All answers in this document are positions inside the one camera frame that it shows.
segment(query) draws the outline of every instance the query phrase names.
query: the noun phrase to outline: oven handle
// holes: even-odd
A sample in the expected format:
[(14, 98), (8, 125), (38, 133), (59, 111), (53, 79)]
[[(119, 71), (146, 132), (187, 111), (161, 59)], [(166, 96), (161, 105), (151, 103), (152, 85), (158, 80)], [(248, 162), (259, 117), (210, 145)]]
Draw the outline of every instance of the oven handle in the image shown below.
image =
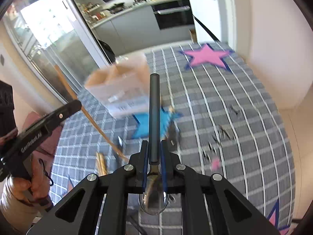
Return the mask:
[(166, 10), (161, 10), (161, 11), (155, 11), (154, 14), (165, 15), (165, 14), (172, 14), (175, 12), (182, 12), (182, 11), (188, 11), (188, 10), (190, 10), (190, 6), (182, 6), (182, 7), (171, 8), (171, 9), (166, 9)]

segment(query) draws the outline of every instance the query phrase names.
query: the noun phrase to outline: checkered tablecloth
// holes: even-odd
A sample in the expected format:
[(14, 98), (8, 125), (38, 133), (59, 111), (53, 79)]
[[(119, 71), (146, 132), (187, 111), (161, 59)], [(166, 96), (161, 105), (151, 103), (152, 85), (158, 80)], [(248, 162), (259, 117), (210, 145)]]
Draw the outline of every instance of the checkered tablecloth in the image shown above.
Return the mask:
[[(211, 43), (215, 50), (229, 49)], [(217, 149), (222, 167), (218, 170), (266, 217), (279, 199), (278, 227), (290, 224), (295, 197), (295, 170), (292, 151), (275, 103), (262, 83), (241, 57), (232, 53), (224, 61), (231, 72), (209, 63), (185, 69), (187, 57), (179, 51), (199, 48), (198, 44), (175, 46), (146, 54), (151, 72), (160, 75), (163, 106), (172, 105), (183, 116), (176, 120), (182, 139), (177, 149), (181, 162), (202, 174), (211, 174), (201, 150), (209, 152), (208, 142)], [(124, 140), (123, 152), (139, 152), (142, 139), (131, 139), (137, 122), (132, 116), (114, 119), (87, 90), (79, 99), (101, 129), (116, 141)], [(237, 115), (231, 106), (239, 111)], [(214, 144), (222, 125), (234, 140), (221, 138)], [(54, 203), (67, 191), (68, 177), (74, 186), (89, 173), (96, 173), (95, 154), (106, 157), (108, 170), (116, 169), (111, 147), (80, 111), (65, 122), (54, 164)], [(180, 197), (158, 216), (138, 213), (139, 224), (150, 235), (182, 233)], [(138, 207), (138, 196), (130, 195), (129, 208)], [(138, 234), (130, 224), (126, 234)]]

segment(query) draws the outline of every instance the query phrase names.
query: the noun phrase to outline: blue star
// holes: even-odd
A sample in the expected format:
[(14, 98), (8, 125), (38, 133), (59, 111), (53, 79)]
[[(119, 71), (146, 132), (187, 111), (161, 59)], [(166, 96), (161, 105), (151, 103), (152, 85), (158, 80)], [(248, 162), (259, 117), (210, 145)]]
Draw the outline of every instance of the blue star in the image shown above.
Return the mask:
[[(170, 122), (179, 117), (175, 112), (165, 111), (163, 107), (160, 109), (160, 137), (163, 139), (167, 132)], [(138, 123), (137, 130), (134, 132), (132, 139), (146, 138), (149, 136), (149, 113), (139, 113), (133, 115)]]

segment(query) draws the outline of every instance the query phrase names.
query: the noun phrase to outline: wooden stick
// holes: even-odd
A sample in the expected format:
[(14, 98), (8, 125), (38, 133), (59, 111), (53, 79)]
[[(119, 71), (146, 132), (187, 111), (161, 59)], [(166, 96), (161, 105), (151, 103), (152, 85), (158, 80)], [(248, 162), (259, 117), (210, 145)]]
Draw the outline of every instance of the wooden stick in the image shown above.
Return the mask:
[(101, 170), (101, 166), (100, 166), (99, 153), (98, 152), (96, 152), (96, 167), (97, 167), (99, 176), (102, 176), (102, 170)]
[(107, 175), (108, 173), (106, 172), (103, 154), (99, 153), (99, 159), (100, 159), (100, 167), (101, 167), (101, 170), (102, 170), (102, 174), (103, 175)]
[[(72, 90), (72, 88), (69, 86), (69, 84), (67, 83), (61, 69), (59, 68), (59, 66), (55, 65), (54, 66), (55, 70), (58, 73), (59, 79), (61, 80), (62, 84), (64, 85), (64, 87), (66, 88), (66, 90), (68, 91), (68, 93), (71, 95), (71, 97), (75, 100), (77, 99), (76, 94), (74, 93), (74, 91)], [(109, 143), (109, 145), (112, 147), (112, 149), (121, 157), (124, 159), (124, 161), (128, 162), (129, 159), (117, 148), (117, 146), (115, 144), (113, 144), (113, 142), (110, 141), (110, 139), (107, 137), (107, 135), (105, 135), (105, 133), (101, 130), (101, 128), (97, 125), (97, 123), (93, 120), (93, 118), (91, 117), (91, 115), (87, 112), (87, 110), (84, 108), (84, 106), (81, 106), (81, 111), (85, 114), (85, 116), (88, 118), (88, 120), (90, 121), (90, 123), (97, 129), (97, 131), (104, 137), (104, 139), (106, 140), (106, 142)]]

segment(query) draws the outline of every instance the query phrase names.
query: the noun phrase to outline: label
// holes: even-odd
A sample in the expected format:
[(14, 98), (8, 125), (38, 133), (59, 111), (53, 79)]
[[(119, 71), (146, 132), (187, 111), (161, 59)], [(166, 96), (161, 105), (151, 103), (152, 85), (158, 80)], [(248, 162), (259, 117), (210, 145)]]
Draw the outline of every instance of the label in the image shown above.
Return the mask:
[(21, 148), (21, 152), (24, 153), (30, 146), (32, 146), (40, 137), (42, 136), (42, 132), (39, 132), (32, 140), (27, 142), (25, 147)]
[(129, 111), (131, 109), (137, 108), (138, 106), (145, 105), (149, 103), (149, 98), (142, 96), (136, 99), (131, 99), (111, 105), (106, 105), (107, 109), (112, 111)]

